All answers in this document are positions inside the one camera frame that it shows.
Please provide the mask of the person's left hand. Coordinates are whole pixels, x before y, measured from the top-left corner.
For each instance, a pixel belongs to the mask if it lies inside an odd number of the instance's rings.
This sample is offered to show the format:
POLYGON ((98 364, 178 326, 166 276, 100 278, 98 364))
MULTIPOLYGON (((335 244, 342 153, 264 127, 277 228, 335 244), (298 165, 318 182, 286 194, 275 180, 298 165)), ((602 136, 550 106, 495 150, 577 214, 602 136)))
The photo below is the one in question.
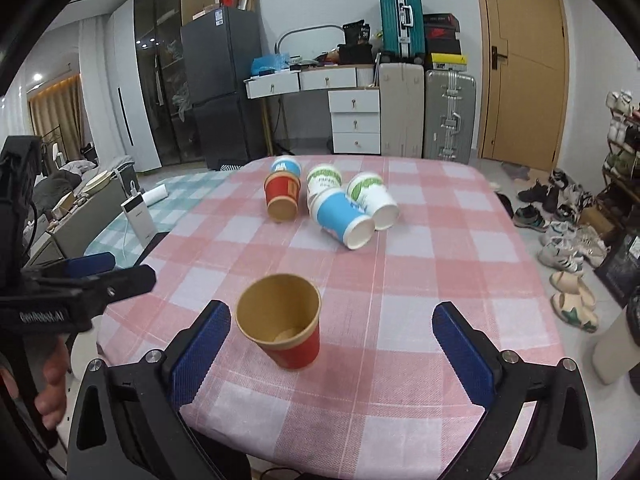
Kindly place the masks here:
MULTIPOLYGON (((70 365, 70 355, 64 339, 57 336, 55 346, 46 341, 44 350, 36 350, 36 356, 47 358, 42 362, 41 372, 36 373, 43 379, 43 386, 39 390, 35 400, 35 407, 41 415, 43 426, 47 430, 56 430, 62 422, 66 412, 66 372, 70 365)), ((20 397, 20 389, 17 387, 13 376, 13 370, 6 356, 1 352, 1 377, 6 390, 13 400, 20 397)), ((11 416, 6 417, 6 411, 1 409, 1 437, 12 439, 15 434, 15 424, 11 416)))

